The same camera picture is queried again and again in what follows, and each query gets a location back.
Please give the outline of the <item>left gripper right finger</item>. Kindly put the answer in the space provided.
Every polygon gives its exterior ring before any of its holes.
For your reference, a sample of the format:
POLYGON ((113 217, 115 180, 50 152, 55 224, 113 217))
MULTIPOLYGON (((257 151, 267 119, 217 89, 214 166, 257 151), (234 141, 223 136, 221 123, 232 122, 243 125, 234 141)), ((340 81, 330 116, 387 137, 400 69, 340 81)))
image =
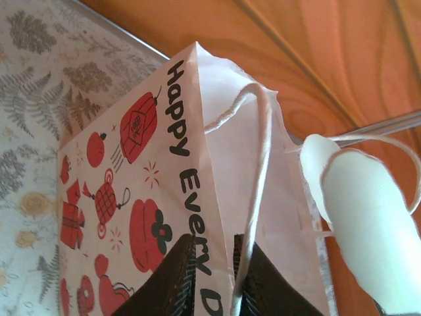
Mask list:
POLYGON ((244 236, 234 236, 234 315, 321 315, 275 268, 255 244, 243 251, 244 236))

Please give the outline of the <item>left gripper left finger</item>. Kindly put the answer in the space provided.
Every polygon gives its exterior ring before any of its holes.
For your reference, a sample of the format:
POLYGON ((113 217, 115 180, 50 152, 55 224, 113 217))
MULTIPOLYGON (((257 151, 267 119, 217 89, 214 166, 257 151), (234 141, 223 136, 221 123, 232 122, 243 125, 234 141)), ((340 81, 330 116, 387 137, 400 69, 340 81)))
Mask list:
POLYGON ((193 315, 195 237, 183 234, 155 272, 114 315, 193 315))

